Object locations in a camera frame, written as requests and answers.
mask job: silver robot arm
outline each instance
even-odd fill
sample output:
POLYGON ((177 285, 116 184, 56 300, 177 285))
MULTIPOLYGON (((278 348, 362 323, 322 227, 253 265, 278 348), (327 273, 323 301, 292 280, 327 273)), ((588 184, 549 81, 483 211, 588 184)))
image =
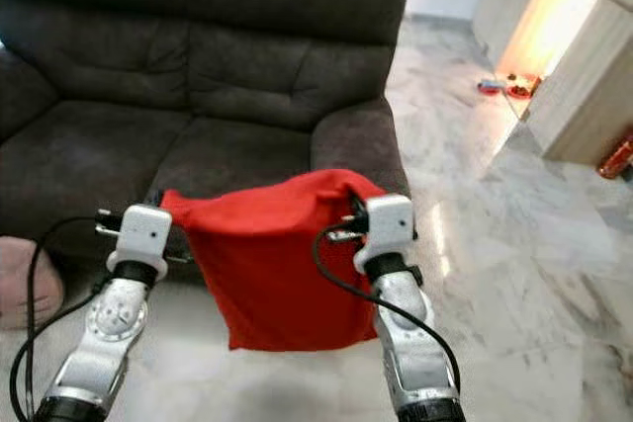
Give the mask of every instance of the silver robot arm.
MULTIPOLYGON (((421 273, 405 265, 404 254, 415 236, 411 201, 400 195, 365 204, 367 232, 354 266, 367 274, 375 295, 433 327, 428 296, 420 289, 421 273)), ((451 366, 444 350, 408 319, 377 307, 374 326, 383 346, 385 377, 401 422, 464 421, 451 366)))
POLYGON ((119 231, 97 226, 118 236, 107 263, 113 279, 91 303, 83 337, 53 379, 36 422, 102 422, 108 416, 128 351, 145 326, 147 295, 167 273, 162 255, 170 226, 168 212, 141 205, 126 210, 119 231))

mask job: wire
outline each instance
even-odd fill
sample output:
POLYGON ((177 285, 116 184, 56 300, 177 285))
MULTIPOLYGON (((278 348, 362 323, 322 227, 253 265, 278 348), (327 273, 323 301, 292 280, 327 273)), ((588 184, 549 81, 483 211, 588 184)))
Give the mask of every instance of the wire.
POLYGON ((348 225, 349 223, 340 223, 340 224, 333 224, 331 226, 326 227, 325 229, 323 229, 315 238, 314 242, 313 242, 313 259, 315 260, 316 266, 318 267, 318 270, 321 272, 321 274, 328 279, 330 282, 332 282, 333 284, 336 284, 337 286, 341 287, 342 289, 345 289, 346 291, 350 292, 351 294, 354 294, 356 296, 360 296, 361 298, 364 298, 368 301, 371 301, 373 303, 376 303, 377 305, 383 306, 386 309, 391 310, 394 313, 397 313, 398 315, 402 316, 403 318, 406 318, 408 321, 410 321, 411 323, 413 323, 414 325, 418 326, 419 328, 421 328, 422 330, 424 330, 426 333, 428 333, 428 335, 431 336, 431 338, 433 338, 435 341, 437 341, 437 343, 439 344, 439 346, 442 347, 442 349, 444 350, 444 353, 446 353, 446 356, 448 357, 448 360, 451 364, 451 369, 453 371, 453 379, 455 381, 455 387, 457 388, 457 392, 460 392, 461 390, 461 377, 460 377, 460 373, 459 373, 459 365, 457 364, 457 358, 455 358, 455 354, 453 353, 453 350, 451 349, 451 347, 449 346, 449 344, 446 342, 446 340, 444 340, 444 338, 442 338, 435 330, 433 330, 430 326, 428 326, 427 324, 425 324, 422 320, 420 320, 419 318, 416 318, 415 316, 411 315, 409 312, 401 309, 399 306, 396 306, 386 300, 382 300, 381 298, 375 296, 375 295, 370 295, 370 294, 365 294, 363 291, 361 291, 360 289, 357 289, 356 287, 352 286, 351 284, 348 284, 344 281, 341 281, 340 279, 338 279, 336 276, 334 276, 331 272, 329 272, 329 270, 325 267, 325 265, 322 263, 321 259, 320 259, 320 253, 318 251, 318 247, 320 245, 320 242, 322 241, 323 237, 328 234, 329 232, 332 232, 334 230, 337 229, 342 229, 344 228, 344 226, 348 225))
POLYGON ((34 343, 35 339, 38 338, 42 333, 44 333, 44 331, 47 328, 49 328, 51 325, 53 325, 56 321, 59 321, 64 316, 69 315, 73 311, 78 310, 79 308, 84 306, 86 303, 88 303, 90 300, 92 300, 95 297, 95 295, 97 295, 101 291, 101 289, 103 288, 106 282, 107 280, 104 280, 103 282, 96 284, 95 286, 93 286, 92 292, 87 298, 79 301, 73 306, 70 306, 69 308, 57 314, 56 316, 48 320, 46 323, 44 323, 42 326, 40 326, 40 328, 36 330, 35 337, 33 338, 33 340, 31 338, 28 339, 20 347, 20 350, 18 350, 18 353, 16 354, 16 357, 13 360, 13 365, 11 366, 11 374, 9 377, 9 392, 11 396, 11 406, 13 407, 13 411, 20 422, 29 422, 29 418, 22 411, 22 407, 20 407, 20 399, 18 397, 18 371, 20 369, 20 363, 22 363, 22 358, 24 357, 24 354, 27 352, 29 345, 34 343))
POLYGON ((35 281, 36 267, 40 253, 44 249, 46 241, 61 227, 77 221, 94 221, 94 216, 74 216, 61 219, 51 226, 47 232, 38 240, 36 250, 33 253, 31 264, 29 265, 29 276, 27 278, 27 367, 25 370, 25 393, 27 398, 27 417, 33 419, 35 407, 33 403, 33 349, 36 339, 36 311, 35 311, 35 281))

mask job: red fire extinguisher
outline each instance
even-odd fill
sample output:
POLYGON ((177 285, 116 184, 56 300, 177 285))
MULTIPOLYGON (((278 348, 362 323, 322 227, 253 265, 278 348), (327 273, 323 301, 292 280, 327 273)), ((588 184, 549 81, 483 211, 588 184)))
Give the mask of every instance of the red fire extinguisher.
POLYGON ((597 167, 597 173, 603 178, 616 178, 631 161, 633 161, 633 127, 627 130, 613 152, 597 167))

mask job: sofa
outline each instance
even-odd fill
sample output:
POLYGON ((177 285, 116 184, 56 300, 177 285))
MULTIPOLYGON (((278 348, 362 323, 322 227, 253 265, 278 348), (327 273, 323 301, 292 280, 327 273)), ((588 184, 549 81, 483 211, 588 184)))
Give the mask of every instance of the sofa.
MULTIPOLYGON (((384 97, 404 5, 0 0, 0 234, 325 168, 408 194, 384 97)), ((77 223, 49 250, 94 266, 112 246, 77 223)), ((197 275, 185 261, 171 272, 197 275)))

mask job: small red object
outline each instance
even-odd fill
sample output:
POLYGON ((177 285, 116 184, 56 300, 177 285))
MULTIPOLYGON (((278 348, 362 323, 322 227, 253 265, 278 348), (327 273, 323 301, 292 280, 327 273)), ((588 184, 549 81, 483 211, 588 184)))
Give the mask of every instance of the small red object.
MULTIPOLYGON (((228 346, 263 351, 343 348, 374 338, 371 302, 326 280, 312 257, 317 234, 351 214, 351 196, 385 191, 349 170, 320 170, 271 187, 162 206, 181 226, 229 330, 228 346)), ((370 292, 353 242, 321 246, 340 279, 370 292)))
POLYGON ((597 167, 603 178, 618 177, 633 159, 633 127, 630 127, 614 151, 597 167))
POLYGON ((514 99, 530 99, 532 97, 530 91, 522 86, 511 86, 507 88, 506 92, 514 99))

